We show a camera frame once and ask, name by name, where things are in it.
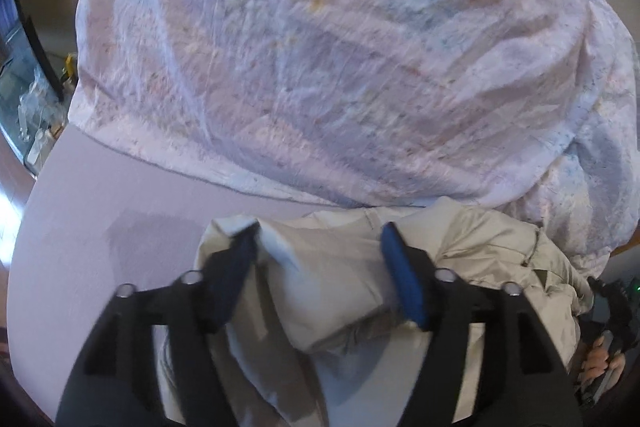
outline metal bolt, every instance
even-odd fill
[[[458,276],[449,268],[438,268],[436,270],[436,279],[441,282],[453,282]]]
[[[522,294],[522,286],[514,282],[506,282],[502,285],[502,291],[515,297]]]
[[[116,297],[126,299],[127,297],[132,296],[135,292],[136,287],[127,282],[118,286],[118,289],[116,289]]]
[[[186,273],[183,273],[180,277],[180,280],[183,284],[197,284],[204,279],[202,272],[198,270],[189,270]]]

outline round table surface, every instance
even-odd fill
[[[640,0],[607,0],[640,40]],[[120,155],[68,128],[38,179],[10,272],[15,375],[50,417],[114,288],[170,283],[193,264],[213,217],[280,219],[317,207],[238,194]]]

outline beige garment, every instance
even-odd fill
[[[449,198],[424,209],[323,211],[286,223],[217,219],[196,267],[256,220],[258,266],[225,333],[211,344],[234,413],[247,427],[398,423],[431,335],[398,315],[378,240],[389,221],[411,247],[468,282],[523,286],[565,365],[579,337],[574,317],[593,302],[587,281],[536,226]],[[544,285],[534,270],[546,271]],[[482,325],[470,333],[456,420],[472,412],[482,363]],[[161,380],[170,378],[169,367]],[[175,400],[165,407],[180,420]],[[268,414],[247,414],[260,409]]]

